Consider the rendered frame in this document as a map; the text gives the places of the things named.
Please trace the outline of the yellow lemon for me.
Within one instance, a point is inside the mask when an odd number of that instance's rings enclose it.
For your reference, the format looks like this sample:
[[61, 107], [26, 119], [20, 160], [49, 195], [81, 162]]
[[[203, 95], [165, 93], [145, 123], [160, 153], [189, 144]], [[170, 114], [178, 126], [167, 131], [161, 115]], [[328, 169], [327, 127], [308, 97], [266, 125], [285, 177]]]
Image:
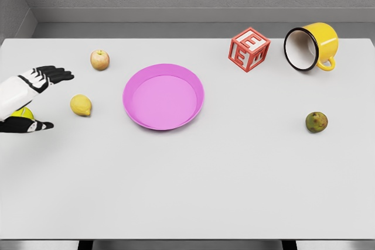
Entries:
[[79, 116], [88, 117], [91, 115], [91, 100], [83, 94], [77, 94], [70, 100], [71, 110]]

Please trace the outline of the red letter block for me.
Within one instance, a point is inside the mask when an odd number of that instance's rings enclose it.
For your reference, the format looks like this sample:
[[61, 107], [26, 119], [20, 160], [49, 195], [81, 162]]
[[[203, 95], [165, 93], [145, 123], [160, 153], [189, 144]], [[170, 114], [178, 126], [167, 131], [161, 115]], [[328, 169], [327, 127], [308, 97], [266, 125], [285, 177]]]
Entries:
[[249, 27], [231, 39], [228, 58], [248, 73], [265, 60], [270, 44], [267, 37]]

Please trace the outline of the green-brown pear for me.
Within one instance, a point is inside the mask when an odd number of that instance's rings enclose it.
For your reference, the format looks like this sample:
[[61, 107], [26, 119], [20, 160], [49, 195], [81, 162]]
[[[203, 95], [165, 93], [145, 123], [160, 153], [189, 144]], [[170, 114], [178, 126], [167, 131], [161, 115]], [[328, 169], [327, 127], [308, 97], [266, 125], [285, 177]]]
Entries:
[[319, 133], [326, 129], [328, 118], [322, 112], [311, 112], [305, 118], [305, 125], [309, 132]]

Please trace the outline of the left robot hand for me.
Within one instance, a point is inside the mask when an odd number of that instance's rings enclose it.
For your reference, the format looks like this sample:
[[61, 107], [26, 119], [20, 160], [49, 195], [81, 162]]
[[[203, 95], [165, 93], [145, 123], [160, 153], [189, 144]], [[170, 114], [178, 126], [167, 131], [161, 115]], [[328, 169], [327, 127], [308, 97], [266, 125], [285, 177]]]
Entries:
[[17, 117], [22, 110], [47, 88], [74, 79], [71, 71], [55, 66], [32, 68], [0, 83], [0, 133], [31, 133], [52, 129], [54, 124], [34, 118]]

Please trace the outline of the yellow enamel mug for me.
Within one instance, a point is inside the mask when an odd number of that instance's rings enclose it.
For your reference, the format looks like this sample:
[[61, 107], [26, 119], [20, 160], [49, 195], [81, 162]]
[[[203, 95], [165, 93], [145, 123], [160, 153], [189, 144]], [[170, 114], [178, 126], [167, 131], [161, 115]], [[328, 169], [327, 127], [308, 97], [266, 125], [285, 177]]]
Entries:
[[293, 28], [284, 39], [287, 62], [301, 72], [311, 71], [314, 67], [332, 71], [336, 65], [338, 47], [339, 38], [336, 31], [323, 22]]

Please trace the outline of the pink round plate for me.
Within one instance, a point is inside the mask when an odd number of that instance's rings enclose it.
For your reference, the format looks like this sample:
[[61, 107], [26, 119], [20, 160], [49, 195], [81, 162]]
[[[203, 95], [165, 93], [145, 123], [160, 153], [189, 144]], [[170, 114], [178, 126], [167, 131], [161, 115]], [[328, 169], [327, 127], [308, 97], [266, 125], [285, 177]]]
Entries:
[[204, 88], [198, 76], [176, 64], [141, 69], [126, 83], [122, 103], [138, 125], [157, 131], [184, 126], [200, 112]]

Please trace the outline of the red-yellow apple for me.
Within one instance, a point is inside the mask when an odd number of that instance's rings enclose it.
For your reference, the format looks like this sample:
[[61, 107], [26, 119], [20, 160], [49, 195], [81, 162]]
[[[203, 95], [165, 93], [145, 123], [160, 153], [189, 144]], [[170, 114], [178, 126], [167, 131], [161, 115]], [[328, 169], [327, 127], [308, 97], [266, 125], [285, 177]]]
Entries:
[[90, 55], [90, 63], [95, 70], [103, 71], [110, 65], [110, 57], [104, 50], [94, 50]]

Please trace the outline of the yellow-green tennis ball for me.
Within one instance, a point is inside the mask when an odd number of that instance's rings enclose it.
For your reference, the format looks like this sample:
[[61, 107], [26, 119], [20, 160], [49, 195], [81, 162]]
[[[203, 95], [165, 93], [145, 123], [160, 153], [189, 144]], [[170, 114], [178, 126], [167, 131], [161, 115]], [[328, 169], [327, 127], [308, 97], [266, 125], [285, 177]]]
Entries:
[[34, 121], [35, 117], [29, 108], [22, 107], [21, 109], [13, 112], [9, 119], [14, 121]]

